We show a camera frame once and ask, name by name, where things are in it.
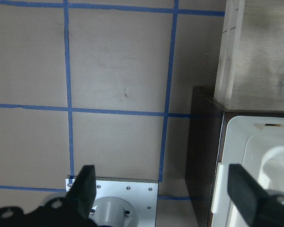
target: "blue tape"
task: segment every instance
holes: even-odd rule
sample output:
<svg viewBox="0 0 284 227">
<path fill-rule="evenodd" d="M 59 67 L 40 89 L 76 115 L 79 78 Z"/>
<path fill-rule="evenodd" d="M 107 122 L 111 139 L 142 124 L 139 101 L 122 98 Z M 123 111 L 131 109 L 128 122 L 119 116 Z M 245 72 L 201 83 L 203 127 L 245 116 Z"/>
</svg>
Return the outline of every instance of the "blue tape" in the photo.
<svg viewBox="0 0 284 227">
<path fill-rule="evenodd" d="M 27 110 L 50 110 L 50 111 L 69 111 L 67 107 L 43 106 L 43 105 L 18 105 L 18 104 L 0 104 L 0 108 L 22 108 Z"/>
<path fill-rule="evenodd" d="M 20 6 L 20 7 L 40 7 L 40 8 L 63 8 L 62 3 L 45 3 L 45 2 L 26 2 L 26 1 L 8 1 L 0 0 L 1 5 Z"/>
<path fill-rule="evenodd" d="M 69 176 L 68 178 L 68 183 L 72 183 L 72 180 L 74 179 L 75 176 Z"/>
<path fill-rule="evenodd" d="M 65 68 L 66 68 L 66 90 L 67 90 L 67 107 L 68 112 L 68 130 L 70 144 L 70 174 L 75 175 L 74 170 L 74 144 L 73 144 L 73 129 L 72 129 L 72 104 L 71 104 L 71 64 L 70 64 L 70 41 L 69 41 L 69 13 L 67 0 L 64 3 L 64 45 L 65 45 Z"/>
<path fill-rule="evenodd" d="M 170 197 L 170 196 L 160 196 L 158 195 L 158 200 L 191 200 L 190 197 Z"/>
<path fill-rule="evenodd" d="M 30 188 L 30 187 L 17 187 L 17 186 L 4 186 L 4 185 L 0 185 L 0 189 L 11 189 L 11 190 L 22 190 L 22 191 L 36 191 L 36 192 L 65 192 L 65 189 Z"/>
<path fill-rule="evenodd" d="M 121 115 L 139 115 L 139 116 L 159 116 L 163 117 L 164 113 L 161 112 L 143 112 L 143 111 L 127 111 L 127 110 L 100 110 L 100 109 L 84 109 L 73 108 L 73 112 L 81 113 L 95 113 L 95 114 L 121 114 Z"/>
<path fill-rule="evenodd" d="M 75 175 L 72 112 L 68 112 L 68 127 L 69 127 L 68 131 L 69 131 L 69 143 L 70 143 L 70 173 L 71 175 Z"/>
<path fill-rule="evenodd" d="M 116 9 L 122 11 L 135 11 L 135 12 L 173 13 L 173 9 L 167 9 L 167 8 L 149 8 L 149 7 L 138 7 L 138 6 L 101 5 L 101 4 L 87 4 L 87 3 L 69 3 L 68 7 L 75 9 Z"/>
<path fill-rule="evenodd" d="M 178 7 L 179 7 L 179 0 L 175 0 L 172 29 L 171 29 L 171 38 L 170 38 L 170 48 L 169 48 L 169 68 L 168 68 L 168 75 L 167 75 L 165 110 L 164 110 L 165 115 L 164 115 L 164 120 L 163 120 L 162 141 L 161 141 L 161 151 L 160 151 L 159 182 L 162 182 L 162 179 L 163 179 L 164 153 L 165 153 L 165 145 L 166 145 L 167 124 L 168 124 L 168 117 L 169 117 L 169 101 L 170 101 L 172 69 L 173 69 L 173 63 L 174 63 L 176 32 L 177 32 Z"/>
<path fill-rule="evenodd" d="M 224 17 L 225 16 L 225 12 L 206 11 L 206 10 L 191 10 L 191 9 L 179 9 L 178 14 L 212 16 L 212 17 Z"/>
</svg>

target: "floor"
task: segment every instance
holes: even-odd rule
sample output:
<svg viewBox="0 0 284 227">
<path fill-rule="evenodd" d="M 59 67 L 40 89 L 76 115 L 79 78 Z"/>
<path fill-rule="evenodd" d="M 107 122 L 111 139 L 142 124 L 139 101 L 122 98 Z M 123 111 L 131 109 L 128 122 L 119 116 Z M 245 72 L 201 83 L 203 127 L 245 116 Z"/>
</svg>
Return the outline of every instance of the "floor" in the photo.
<svg viewBox="0 0 284 227">
<path fill-rule="evenodd" d="M 83 165 L 158 180 L 156 226 L 197 226 L 193 86 L 214 86 L 226 0 L 0 0 L 0 207 L 34 210 Z"/>
</svg>

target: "metal mounting plate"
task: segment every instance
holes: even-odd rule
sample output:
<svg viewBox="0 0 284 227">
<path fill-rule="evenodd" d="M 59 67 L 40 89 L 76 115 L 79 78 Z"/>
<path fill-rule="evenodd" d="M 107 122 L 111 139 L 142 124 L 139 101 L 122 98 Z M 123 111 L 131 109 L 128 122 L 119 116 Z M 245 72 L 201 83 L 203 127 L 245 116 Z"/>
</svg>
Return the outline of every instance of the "metal mounting plate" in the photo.
<svg viewBox="0 0 284 227">
<path fill-rule="evenodd" d="M 65 179 L 66 191 L 75 179 Z M 132 204 L 137 212 L 138 227 L 155 227 L 158 182 L 133 179 L 97 178 L 97 195 L 95 200 L 113 196 Z"/>
</svg>

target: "white cylindrical part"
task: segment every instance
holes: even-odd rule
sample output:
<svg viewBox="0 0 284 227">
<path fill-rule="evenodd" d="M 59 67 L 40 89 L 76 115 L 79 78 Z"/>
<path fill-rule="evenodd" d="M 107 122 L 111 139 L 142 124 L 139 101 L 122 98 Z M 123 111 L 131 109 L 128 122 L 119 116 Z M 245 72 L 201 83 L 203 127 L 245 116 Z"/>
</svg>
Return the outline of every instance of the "white cylindrical part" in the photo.
<svg viewBox="0 0 284 227">
<path fill-rule="evenodd" d="M 103 197 L 93 204 L 95 211 L 90 218 L 98 226 L 137 227 L 138 216 L 135 208 L 127 201 L 117 197 Z"/>
</svg>

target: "screw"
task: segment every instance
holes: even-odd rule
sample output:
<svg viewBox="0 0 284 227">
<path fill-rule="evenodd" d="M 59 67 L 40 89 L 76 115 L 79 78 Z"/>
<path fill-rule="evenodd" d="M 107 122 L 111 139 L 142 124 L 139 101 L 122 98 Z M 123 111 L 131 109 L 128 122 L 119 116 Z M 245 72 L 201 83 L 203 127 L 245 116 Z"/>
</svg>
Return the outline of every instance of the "screw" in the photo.
<svg viewBox="0 0 284 227">
<path fill-rule="evenodd" d="M 278 196 L 276 200 L 284 206 L 284 196 Z"/>
<path fill-rule="evenodd" d="M 62 202 L 59 200 L 59 199 L 57 199 L 56 201 L 54 201 L 53 203 L 52 203 L 52 205 L 51 205 L 51 207 L 53 208 L 53 209 L 58 209 L 58 208 L 60 208 L 62 206 Z"/>
</svg>

